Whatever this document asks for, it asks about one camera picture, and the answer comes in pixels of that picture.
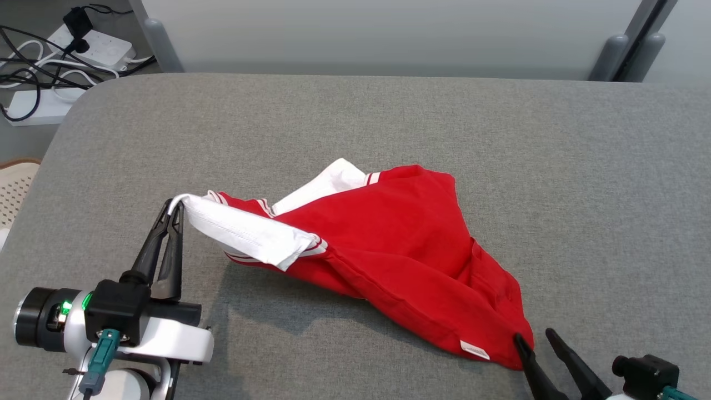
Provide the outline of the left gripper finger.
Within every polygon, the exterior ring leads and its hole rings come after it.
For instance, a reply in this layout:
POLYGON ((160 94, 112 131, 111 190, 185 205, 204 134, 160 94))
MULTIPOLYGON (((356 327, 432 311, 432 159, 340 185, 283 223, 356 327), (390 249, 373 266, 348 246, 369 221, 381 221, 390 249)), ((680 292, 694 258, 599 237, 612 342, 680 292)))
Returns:
POLYGON ((171 215, 169 213, 171 202, 172 200, 165 200, 163 203, 131 268, 132 272, 140 273, 144 278, 154 278, 155 271, 157 270, 157 260, 162 248, 163 239, 168 234, 168 230, 171 226, 171 215))
POLYGON ((183 221, 182 203, 174 208, 171 208, 170 203, 163 205, 157 224, 160 231, 158 243, 162 243, 164 236, 168 236, 168 240, 158 278, 152 284, 152 298, 158 301, 179 301, 181 298, 183 221))

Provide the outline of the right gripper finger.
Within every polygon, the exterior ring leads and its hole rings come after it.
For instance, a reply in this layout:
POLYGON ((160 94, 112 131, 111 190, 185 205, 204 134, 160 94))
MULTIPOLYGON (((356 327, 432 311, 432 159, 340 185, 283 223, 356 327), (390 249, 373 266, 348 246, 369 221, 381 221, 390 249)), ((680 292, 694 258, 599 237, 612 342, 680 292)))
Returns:
POLYGON ((552 328, 545 330, 546 338, 554 354, 560 359, 572 376, 581 399, 607 399, 612 396, 612 390, 593 372, 586 362, 561 339, 558 332, 552 328))
POLYGON ((533 399, 568 399, 567 395, 559 391, 553 382, 548 379, 548 375, 536 360, 535 352, 523 335, 516 333, 513 342, 533 399))

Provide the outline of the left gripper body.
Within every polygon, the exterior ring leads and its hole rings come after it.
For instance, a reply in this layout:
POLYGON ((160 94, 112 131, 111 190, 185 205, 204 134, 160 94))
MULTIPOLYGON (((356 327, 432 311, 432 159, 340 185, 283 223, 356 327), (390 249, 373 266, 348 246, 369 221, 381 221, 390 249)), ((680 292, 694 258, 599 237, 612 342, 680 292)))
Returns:
MULTIPOLYGON (((14 337, 21 346, 68 354, 81 363, 91 357, 95 339, 87 339, 84 307, 91 298, 78 289, 34 288, 18 304, 14 337)), ((159 359, 208 363, 215 337, 200 326, 202 307, 189 302, 150 301, 147 328, 140 344, 121 344, 117 359, 149 362, 159 359)))

